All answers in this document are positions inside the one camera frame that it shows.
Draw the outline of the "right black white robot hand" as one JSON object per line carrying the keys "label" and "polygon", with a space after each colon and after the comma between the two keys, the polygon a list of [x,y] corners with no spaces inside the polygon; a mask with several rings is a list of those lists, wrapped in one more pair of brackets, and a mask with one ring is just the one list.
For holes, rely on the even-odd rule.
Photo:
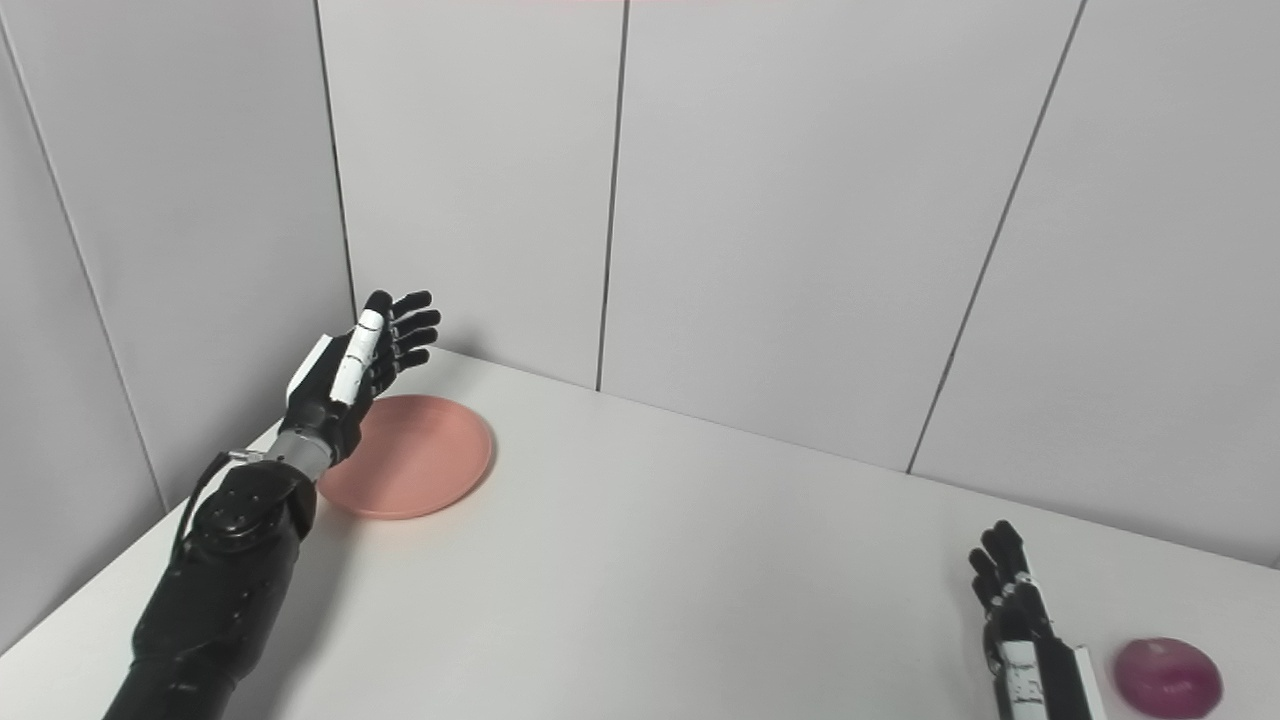
{"label": "right black white robot hand", "polygon": [[1055,630],[1015,527],[1000,520],[984,529],[968,562],[997,717],[1106,719],[1089,651]]}

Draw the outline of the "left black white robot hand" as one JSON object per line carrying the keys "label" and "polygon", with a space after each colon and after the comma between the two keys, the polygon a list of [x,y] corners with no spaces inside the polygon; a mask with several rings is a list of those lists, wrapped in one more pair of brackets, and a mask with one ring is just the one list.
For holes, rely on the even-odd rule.
{"label": "left black white robot hand", "polygon": [[372,401],[430,357],[442,314],[426,290],[372,292],[343,334],[323,336],[294,373],[268,452],[316,480],[358,446]]}

